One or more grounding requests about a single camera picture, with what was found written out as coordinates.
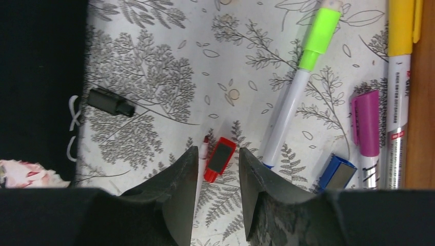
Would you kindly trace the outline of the white pen red tip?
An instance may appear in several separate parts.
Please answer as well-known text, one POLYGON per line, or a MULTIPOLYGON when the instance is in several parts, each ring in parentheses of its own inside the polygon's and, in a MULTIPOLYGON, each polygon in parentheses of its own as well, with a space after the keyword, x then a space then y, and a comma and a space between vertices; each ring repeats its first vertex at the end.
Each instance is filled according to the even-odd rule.
POLYGON ((375 190, 379 182, 379 90, 373 90, 351 100, 353 142, 359 148, 361 184, 375 190))

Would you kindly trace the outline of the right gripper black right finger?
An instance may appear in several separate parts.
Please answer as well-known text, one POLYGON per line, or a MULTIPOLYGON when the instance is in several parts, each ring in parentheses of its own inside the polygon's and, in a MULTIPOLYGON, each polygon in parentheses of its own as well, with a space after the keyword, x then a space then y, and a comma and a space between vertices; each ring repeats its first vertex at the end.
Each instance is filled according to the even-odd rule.
POLYGON ((434 245, 433 190, 327 190, 312 194, 239 151, 251 245, 434 245))

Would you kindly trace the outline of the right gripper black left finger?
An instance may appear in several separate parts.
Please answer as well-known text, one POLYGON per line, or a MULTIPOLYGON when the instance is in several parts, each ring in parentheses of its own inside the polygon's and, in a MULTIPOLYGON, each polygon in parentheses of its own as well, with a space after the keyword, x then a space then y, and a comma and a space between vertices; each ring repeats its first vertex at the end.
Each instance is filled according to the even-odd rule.
POLYGON ((97 188, 1 190, 1 245, 190 245, 199 150, 114 196, 97 188))

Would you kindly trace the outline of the black pen cap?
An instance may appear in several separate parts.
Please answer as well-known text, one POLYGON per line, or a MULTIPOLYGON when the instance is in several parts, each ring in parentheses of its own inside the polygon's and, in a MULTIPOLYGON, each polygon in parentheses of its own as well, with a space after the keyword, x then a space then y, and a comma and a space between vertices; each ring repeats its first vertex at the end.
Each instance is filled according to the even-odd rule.
POLYGON ((126 98, 104 88, 93 88, 89 91, 87 104, 111 115, 132 117, 135 107, 126 98))

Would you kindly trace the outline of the magenta pen cap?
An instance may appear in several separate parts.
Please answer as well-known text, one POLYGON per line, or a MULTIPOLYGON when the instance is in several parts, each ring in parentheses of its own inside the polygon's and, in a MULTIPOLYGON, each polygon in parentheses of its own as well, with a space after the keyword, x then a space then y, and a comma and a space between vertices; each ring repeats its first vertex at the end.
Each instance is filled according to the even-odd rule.
POLYGON ((353 142, 365 157, 380 153, 379 90, 373 90, 351 100, 353 142))

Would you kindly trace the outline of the green pen cap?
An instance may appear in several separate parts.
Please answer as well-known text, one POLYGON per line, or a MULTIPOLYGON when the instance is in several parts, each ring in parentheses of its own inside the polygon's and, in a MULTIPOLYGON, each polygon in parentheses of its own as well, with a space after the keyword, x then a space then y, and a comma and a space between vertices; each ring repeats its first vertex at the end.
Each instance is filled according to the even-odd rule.
POLYGON ((312 71, 321 54, 327 51, 341 13, 329 8, 320 8, 309 31, 299 68, 312 71))

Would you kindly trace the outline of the blue pen cap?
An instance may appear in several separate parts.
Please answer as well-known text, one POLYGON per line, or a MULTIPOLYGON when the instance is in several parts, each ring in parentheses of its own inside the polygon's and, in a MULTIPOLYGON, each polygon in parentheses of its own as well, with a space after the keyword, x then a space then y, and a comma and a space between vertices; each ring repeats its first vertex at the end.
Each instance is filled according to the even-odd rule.
POLYGON ((351 162, 337 155, 332 155, 319 179, 319 191, 346 188, 356 171, 356 166, 351 162))

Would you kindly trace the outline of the white pen green tip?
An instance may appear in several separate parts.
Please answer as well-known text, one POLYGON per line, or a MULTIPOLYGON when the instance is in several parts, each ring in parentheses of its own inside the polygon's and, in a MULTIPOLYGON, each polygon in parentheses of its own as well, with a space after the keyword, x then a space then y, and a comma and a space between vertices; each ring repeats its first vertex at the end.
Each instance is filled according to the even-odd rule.
POLYGON ((206 168, 206 163, 207 163, 207 155, 208 155, 208 143, 209 143, 209 136, 206 135, 203 139, 201 146, 199 147, 198 175, 197 175, 193 218, 196 217, 197 208, 198 208, 199 199, 200 199, 201 188, 202 188, 202 183, 204 180, 204 173, 205 173, 205 168, 206 168))

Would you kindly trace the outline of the yellow pen cap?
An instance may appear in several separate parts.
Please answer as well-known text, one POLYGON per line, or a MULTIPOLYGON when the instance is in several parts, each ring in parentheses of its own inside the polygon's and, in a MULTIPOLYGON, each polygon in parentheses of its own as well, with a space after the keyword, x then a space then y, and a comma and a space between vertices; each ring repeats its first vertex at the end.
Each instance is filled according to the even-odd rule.
POLYGON ((411 54, 420 40, 423 0, 388 1, 388 56, 411 54))

